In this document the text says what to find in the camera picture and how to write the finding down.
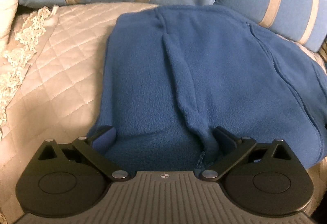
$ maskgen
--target crochet lace trim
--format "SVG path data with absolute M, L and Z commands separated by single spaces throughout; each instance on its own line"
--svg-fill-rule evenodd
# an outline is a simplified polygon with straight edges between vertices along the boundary
M 35 12 L 32 12 L 22 28 L 24 28 L 27 23 L 32 24 L 15 35 L 15 40 L 22 43 L 23 47 L 16 48 L 12 51 L 6 50 L 2 53 L 2 56 L 7 59 L 12 69 L 0 74 L 0 128 L 7 123 L 5 109 L 14 97 L 18 87 L 22 84 L 24 79 L 22 71 L 26 63 L 36 54 L 35 47 L 38 44 L 40 36 L 46 32 L 43 25 L 45 19 L 48 18 L 50 14 L 47 7 L 38 10 L 37 15 L 34 17 L 33 15 L 35 15 Z
M 0 213 L 0 224 L 7 224 L 7 220 L 3 214 Z

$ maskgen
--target bed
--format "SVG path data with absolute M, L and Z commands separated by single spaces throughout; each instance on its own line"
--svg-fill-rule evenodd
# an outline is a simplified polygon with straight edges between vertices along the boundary
M 12 16 L 1 73 L 7 72 L 9 64 L 19 69 L 10 78 L 12 90 L 2 100 L 6 111 L 1 115 L 0 211 L 6 220 L 0 215 L 1 224 L 13 223 L 23 215 L 15 185 L 40 144 L 47 138 L 70 143 L 94 124 L 106 40 L 117 17 L 153 7 L 156 5 L 129 2 L 38 10 L 19 7 Z M 320 54 L 298 46 L 326 72 Z M 327 158 L 307 171 L 315 187 L 306 210 L 311 215 L 327 190 Z

